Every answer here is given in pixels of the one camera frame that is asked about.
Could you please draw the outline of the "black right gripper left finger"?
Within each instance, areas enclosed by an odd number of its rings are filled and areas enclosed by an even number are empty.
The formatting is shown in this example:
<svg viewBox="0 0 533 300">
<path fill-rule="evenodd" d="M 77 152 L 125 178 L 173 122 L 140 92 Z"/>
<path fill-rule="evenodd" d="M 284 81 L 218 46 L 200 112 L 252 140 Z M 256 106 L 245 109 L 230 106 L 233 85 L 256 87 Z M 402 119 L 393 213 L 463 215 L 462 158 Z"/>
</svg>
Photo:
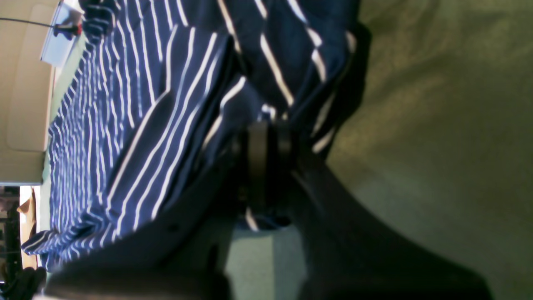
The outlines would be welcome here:
<svg viewBox="0 0 533 300">
<path fill-rule="evenodd" d="M 232 232 L 266 209 L 269 126 L 255 123 L 155 221 L 66 265 L 35 300 L 230 300 Z"/>
</svg>

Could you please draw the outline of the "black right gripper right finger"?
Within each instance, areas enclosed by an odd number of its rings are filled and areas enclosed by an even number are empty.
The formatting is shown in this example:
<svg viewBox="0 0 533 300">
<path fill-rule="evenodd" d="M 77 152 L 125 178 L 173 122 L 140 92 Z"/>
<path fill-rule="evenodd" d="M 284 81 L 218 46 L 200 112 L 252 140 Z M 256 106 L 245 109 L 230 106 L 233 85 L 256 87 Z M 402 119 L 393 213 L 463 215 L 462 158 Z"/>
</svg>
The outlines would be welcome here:
<svg viewBox="0 0 533 300">
<path fill-rule="evenodd" d="M 287 173 L 281 201 L 308 277 L 300 300 L 491 300 L 485 280 L 381 222 L 288 125 L 276 126 Z"/>
</svg>

